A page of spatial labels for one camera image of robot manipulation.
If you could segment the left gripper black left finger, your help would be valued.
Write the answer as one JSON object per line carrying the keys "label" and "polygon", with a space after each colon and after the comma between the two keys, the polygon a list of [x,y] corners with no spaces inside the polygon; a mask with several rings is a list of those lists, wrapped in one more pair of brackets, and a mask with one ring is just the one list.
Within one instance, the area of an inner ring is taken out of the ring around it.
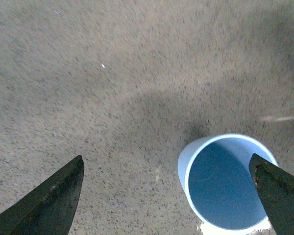
{"label": "left gripper black left finger", "polygon": [[67,235],[84,178],[78,155],[0,214],[0,235]]}

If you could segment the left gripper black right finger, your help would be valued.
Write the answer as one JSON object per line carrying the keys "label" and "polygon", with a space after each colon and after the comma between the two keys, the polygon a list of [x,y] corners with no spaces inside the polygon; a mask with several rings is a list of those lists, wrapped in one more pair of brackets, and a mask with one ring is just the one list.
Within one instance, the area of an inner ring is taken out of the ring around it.
{"label": "left gripper black right finger", "polygon": [[255,153],[248,167],[276,234],[294,235],[294,176]]}

